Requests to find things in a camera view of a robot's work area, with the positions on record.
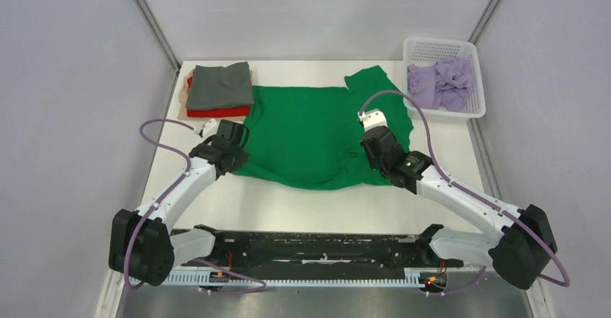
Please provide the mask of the green t shirt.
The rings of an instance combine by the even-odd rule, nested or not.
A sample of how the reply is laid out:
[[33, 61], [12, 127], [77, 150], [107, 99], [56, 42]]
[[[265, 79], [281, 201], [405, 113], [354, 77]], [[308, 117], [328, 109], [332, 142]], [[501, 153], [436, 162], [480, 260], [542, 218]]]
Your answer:
[[379, 66], [344, 78], [340, 87], [254, 86], [245, 177], [306, 190], [388, 185], [360, 145], [358, 111], [369, 97], [395, 89]]

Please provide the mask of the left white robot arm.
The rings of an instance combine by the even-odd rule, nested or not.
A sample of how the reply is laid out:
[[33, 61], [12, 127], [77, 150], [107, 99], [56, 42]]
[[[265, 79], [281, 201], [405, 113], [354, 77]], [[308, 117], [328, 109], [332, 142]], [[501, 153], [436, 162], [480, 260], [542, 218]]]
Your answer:
[[181, 156], [184, 164], [174, 180], [147, 203], [133, 211], [121, 209], [112, 219], [108, 265], [122, 274], [129, 289], [159, 286], [175, 267], [190, 260], [201, 258], [214, 266], [226, 258], [226, 246], [212, 232], [172, 231], [203, 190], [246, 163], [249, 129], [230, 120], [209, 120], [189, 130], [202, 140], [188, 153], [144, 136], [147, 142]]

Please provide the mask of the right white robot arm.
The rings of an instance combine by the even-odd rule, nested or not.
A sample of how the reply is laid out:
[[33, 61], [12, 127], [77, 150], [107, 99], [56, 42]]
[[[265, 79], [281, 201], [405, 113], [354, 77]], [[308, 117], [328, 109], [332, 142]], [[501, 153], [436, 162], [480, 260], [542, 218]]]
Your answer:
[[474, 225], [478, 232], [432, 224], [419, 236], [416, 257], [426, 266], [460, 260], [492, 268], [510, 285], [527, 290], [557, 253], [545, 212], [534, 205], [521, 209], [501, 201], [492, 208], [465, 192], [459, 181], [446, 180], [432, 159], [407, 152], [386, 126], [364, 132], [361, 145], [370, 166], [392, 186], [439, 203]]

